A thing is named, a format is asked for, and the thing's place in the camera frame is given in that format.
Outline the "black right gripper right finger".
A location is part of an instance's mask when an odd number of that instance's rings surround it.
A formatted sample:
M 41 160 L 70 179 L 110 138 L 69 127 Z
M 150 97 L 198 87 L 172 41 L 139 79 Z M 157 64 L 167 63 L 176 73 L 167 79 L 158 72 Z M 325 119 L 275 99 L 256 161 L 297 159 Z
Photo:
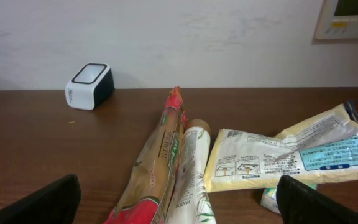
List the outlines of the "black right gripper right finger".
M 289 175 L 281 176 L 276 197 L 284 224 L 358 224 L 358 213 Z

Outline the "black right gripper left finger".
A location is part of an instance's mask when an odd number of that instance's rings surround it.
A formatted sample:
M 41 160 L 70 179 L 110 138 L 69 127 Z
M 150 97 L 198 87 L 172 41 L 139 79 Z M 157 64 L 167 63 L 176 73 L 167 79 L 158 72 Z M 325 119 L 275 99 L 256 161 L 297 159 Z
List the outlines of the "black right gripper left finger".
M 78 177 L 68 174 L 0 210 L 0 224 L 72 224 L 81 200 Z

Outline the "teal tissue pack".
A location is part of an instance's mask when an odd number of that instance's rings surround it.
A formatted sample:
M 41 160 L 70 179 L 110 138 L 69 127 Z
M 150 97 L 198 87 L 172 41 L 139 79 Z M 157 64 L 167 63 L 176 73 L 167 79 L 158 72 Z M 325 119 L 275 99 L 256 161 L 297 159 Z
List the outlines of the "teal tissue pack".
M 277 188 L 266 188 L 263 191 L 262 198 L 260 201 L 261 206 L 280 214 L 277 203 Z

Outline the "white crinkled snack bag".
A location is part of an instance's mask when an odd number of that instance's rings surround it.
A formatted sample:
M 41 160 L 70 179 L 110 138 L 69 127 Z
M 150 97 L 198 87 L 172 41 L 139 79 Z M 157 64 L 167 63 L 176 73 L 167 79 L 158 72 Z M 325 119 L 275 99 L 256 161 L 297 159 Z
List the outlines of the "white crinkled snack bag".
M 358 113 L 352 101 L 274 137 L 218 132 L 204 173 L 207 192 L 276 187 L 289 175 L 305 184 L 358 180 Z

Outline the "orange spaghetti packet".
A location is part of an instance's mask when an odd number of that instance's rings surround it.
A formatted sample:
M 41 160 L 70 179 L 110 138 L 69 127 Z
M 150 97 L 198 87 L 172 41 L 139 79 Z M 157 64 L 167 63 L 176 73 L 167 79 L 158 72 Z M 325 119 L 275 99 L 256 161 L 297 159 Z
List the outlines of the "orange spaghetti packet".
M 183 148 L 186 113 L 180 87 L 168 94 L 156 128 L 133 165 L 129 183 L 105 224 L 165 223 Z

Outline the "white tube with gold cap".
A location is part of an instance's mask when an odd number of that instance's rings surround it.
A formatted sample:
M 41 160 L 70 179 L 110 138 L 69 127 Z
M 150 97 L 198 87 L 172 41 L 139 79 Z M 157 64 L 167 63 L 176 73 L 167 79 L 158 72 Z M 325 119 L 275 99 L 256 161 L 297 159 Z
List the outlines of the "white tube with gold cap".
M 186 128 L 183 154 L 166 224 L 216 224 L 204 184 L 210 132 L 207 122 L 200 119 L 190 121 Z

